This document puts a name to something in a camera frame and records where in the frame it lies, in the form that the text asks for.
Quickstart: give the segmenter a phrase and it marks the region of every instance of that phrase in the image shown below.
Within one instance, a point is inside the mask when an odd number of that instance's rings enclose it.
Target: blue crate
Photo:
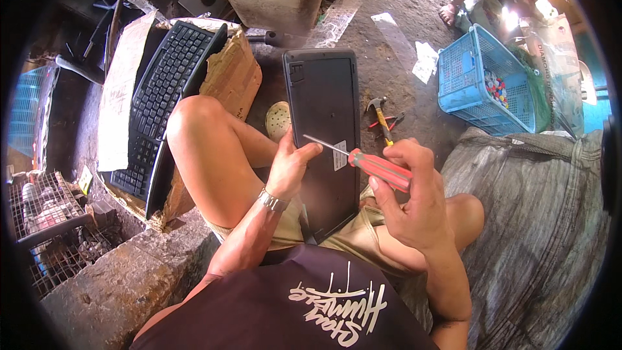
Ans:
[[[39,108],[39,94],[49,67],[42,66],[19,75],[9,119],[9,145],[32,158],[35,139],[35,121]]]
[[[503,78],[509,109],[486,91],[484,68]],[[439,53],[439,106],[490,135],[536,130],[525,68],[477,23]]]

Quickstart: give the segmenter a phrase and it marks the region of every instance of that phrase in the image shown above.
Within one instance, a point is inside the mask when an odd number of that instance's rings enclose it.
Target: khaki shorts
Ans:
[[[373,197],[369,186],[363,190],[360,199]],[[286,249],[304,243],[298,217],[302,210],[299,199],[292,199],[281,215],[279,224],[274,231],[272,243],[268,251]],[[232,229],[225,229],[207,221],[207,225],[220,239],[226,239]],[[394,276],[405,277],[411,272],[403,265],[391,260],[380,252],[375,226],[385,224],[385,215],[373,207],[364,206],[358,215],[348,222],[341,230],[334,233],[320,246],[351,253],[363,261],[369,262],[382,271]]]

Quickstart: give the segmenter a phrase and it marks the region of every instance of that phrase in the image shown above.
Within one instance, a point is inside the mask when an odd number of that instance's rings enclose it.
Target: dark t-shirt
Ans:
[[[333,249],[269,252],[136,339],[143,349],[437,349],[382,272]]]

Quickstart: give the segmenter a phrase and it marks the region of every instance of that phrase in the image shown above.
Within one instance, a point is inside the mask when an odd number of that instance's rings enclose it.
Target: hammer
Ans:
[[[383,98],[375,98],[372,99],[369,104],[367,105],[367,109],[366,111],[369,111],[369,107],[371,105],[374,106],[374,108],[376,109],[376,114],[378,115],[378,123],[380,123],[380,126],[382,126],[383,128],[383,135],[385,136],[385,142],[387,144],[387,146],[391,146],[393,145],[393,138],[391,137],[391,132],[389,131],[389,126],[387,125],[387,121],[385,120],[385,115],[383,114],[382,109],[380,108],[380,105],[382,103],[384,103],[385,101],[387,101],[387,97],[383,97]]]

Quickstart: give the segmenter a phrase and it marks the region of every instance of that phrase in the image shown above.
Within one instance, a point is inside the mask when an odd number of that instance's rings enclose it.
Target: black keyboard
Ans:
[[[211,33],[177,21],[155,51],[132,97],[128,168],[115,170],[110,183],[147,202],[147,218],[161,209],[170,189],[174,160],[166,144],[166,124],[177,102],[197,95],[207,57],[219,52],[227,26]]]

